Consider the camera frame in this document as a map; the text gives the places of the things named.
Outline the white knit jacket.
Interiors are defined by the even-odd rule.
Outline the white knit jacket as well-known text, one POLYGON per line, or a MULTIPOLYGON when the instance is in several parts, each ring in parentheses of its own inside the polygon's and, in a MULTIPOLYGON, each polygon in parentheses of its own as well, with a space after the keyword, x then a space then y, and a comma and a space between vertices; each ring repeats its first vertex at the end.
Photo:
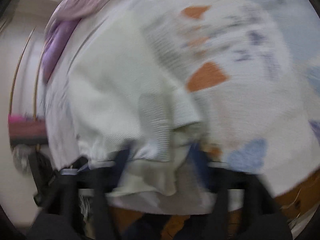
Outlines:
POLYGON ((82 154, 99 162, 130 149, 116 196, 175 193, 175 172, 203 118, 183 84, 159 66, 132 13, 88 39, 73 61, 68 94, 82 154))

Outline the upper wooden rail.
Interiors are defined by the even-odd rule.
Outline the upper wooden rail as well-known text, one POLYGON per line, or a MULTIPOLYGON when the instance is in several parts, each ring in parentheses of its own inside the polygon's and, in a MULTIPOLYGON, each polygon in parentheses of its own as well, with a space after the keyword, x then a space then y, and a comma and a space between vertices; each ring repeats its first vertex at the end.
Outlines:
POLYGON ((23 59, 23 56, 25 54, 25 51, 26 51, 26 48, 30 42, 30 39, 34 33, 36 29, 36 26, 32 29, 32 31, 30 32, 24 46, 23 46, 23 49, 20 53, 20 56, 18 58, 18 63, 16 64, 16 68, 15 68, 15 72, 14 72, 14 75, 13 75, 13 79, 12 79, 12 84, 11 84, 11 90, 10 90, 10 96, 9 96, 9 115, 12 114, 12 106, 13 106, 13 97, 14 97, 14 90, 15 90, 15 85, 16 85, 16 80, 17 80, 17 75, 18 75, 18 71, 20 70, 20 65, 21 65, 21 62, 22 62, 22 59, 23 59))

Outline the pink red towel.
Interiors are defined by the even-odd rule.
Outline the pink red towel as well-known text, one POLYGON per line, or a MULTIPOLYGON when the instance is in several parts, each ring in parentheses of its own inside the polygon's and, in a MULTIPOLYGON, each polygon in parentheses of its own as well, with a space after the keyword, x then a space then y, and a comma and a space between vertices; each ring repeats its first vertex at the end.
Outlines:
POLYGON ((11 147, 48 145, 46 122, 43 119, 8 115, 8 129, 11 147))

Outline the lower wooden rail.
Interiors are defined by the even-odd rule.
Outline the lower wooden rail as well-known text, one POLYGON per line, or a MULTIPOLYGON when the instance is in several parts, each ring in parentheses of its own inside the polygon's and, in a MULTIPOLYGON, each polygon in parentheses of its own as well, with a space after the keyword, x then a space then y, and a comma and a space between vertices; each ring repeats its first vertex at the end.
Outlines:
POLYGON ((37 64, 37 69, 36 69, 36 76, 35 76, 35 82, 34 82, 34 91, 33 91, 33 120, 37 119, 37 91, 38 91, 38 85, 39 85, 39 76, 40 76, 40 69, 41 69, 41 62, 42 62, 42 57, 44 53, 44 47, 43 45, 39 57, 39 61, 37 64))

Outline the purple floral quilt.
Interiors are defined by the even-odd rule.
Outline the purple floral quilt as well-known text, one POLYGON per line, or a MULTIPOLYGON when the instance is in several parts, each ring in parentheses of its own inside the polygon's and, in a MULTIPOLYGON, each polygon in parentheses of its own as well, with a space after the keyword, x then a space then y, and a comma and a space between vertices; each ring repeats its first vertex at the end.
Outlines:
POLYGON ((45 29, 45 43, 40 66, 47 83, 66 44, 79 22, 98 12, 109 0, 62 0, 45 29))

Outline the wooden rail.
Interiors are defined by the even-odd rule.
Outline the wooden rail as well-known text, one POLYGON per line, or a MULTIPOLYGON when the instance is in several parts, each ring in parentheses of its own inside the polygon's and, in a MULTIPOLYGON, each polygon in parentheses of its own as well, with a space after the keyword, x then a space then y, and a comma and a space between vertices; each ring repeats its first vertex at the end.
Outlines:
POLYGON ((35 82, 34 82, 34 91, 33 91, 33 120, 37 119, 37 91, 38 91, 38 85, 39 85, 39 76, 40 76, 40 69, 41 69, 41 62, 42 62, 42 57, 44 53, 44 47, 43 45, 39 57, 39 61, 37 64, 37 69, 36 69, 36 76, 35 76, 35 82))
POLYGON ((24 46, 23 46, 23 49, 20 53, 20 56, 18 58, 18 63, 16 64, 16 68, 15 68, 15 72, 14 72, 14 75, 13 75, 13 79, 12 79, 12 84, 11 84, 11 90, 10 90, 10 96, 9 96, 9 115, 12 114, 12 106, 13 106, 13 97, 14 97, 14 90, 15 90, 15 85, 16 85, 16 80, 17 80, 17 75, 18 75, 18 71, 20 70, 20 65, 21 65, 21 62, 22 62, 22 59, 23 59, 23 56, 25 54, 25 51, 26 51, 26 48, 30 42, 30 39, 34 33, 36 29, 36 26, 32 29, 32 31, 30 32, 24 46))

